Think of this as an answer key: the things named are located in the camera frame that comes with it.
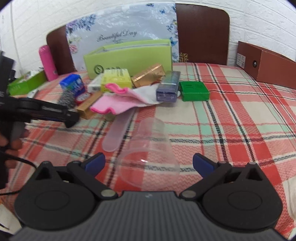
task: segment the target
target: brown box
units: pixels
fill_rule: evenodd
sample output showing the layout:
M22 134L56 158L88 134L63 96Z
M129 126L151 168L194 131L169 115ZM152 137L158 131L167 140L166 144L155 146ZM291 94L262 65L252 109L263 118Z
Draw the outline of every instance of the brown box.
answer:
M131 78L136 88L150 85L165 75L165 71L161 64L154 64L146 70L136 74Z
M296 89L296 62L279 53L239 41L237 65L256 81Z
M97 101L98 98L102 96L102 94L103 93L101 91L93 93L91 97L76 108L81 118L88 120L95 114L90 110L90 107Z

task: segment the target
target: clear plastic cup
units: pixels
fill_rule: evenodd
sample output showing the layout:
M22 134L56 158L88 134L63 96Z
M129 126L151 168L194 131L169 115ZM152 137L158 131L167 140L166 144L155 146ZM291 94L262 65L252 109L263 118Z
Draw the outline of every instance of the clear plastic cup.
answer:
M147 191L164 189L178 179L180 166L161 120L146 118L140 122L118 156L116 170L122 180Z

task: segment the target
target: blue gripper pad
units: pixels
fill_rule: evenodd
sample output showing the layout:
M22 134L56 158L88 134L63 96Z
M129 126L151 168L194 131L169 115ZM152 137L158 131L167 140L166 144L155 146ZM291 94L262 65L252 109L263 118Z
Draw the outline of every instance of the blue gripper pad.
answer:
M81 164L81 167L90 175L95 177L105 167L105 155L101 152L90 157Z
M217 167L218 164L211 161L209 158L206 158L200 153L195 153L192 159L192 164L194 169L203 177L205 178L211 172L213 172Z

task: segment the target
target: blue container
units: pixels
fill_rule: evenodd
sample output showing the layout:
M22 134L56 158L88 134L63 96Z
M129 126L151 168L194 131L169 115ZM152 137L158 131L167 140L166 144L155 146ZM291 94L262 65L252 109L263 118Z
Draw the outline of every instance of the blue container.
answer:
M80 75L78 74L71 74L68 77L64 78L60 83L61 88L64 89L70 89L74 96L77 97L78 95L85 92L85 87L82 82L82 79Z

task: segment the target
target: green box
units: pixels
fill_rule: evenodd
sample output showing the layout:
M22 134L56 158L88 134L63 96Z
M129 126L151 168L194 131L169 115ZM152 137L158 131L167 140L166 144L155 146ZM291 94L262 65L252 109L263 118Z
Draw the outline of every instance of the green box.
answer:
M203 82L181 81L180 88L183 101L205 101L210 98L210 92Z
M8 91L10 95L25 95L28 94L30 91L36 89L40 85L42 85L44 82L47 81L46 75L44 71L39 72L38 74L34 75L27 81L21 82L20 81L24 78L23 75L21 78L16 79L12 83L8 85Z

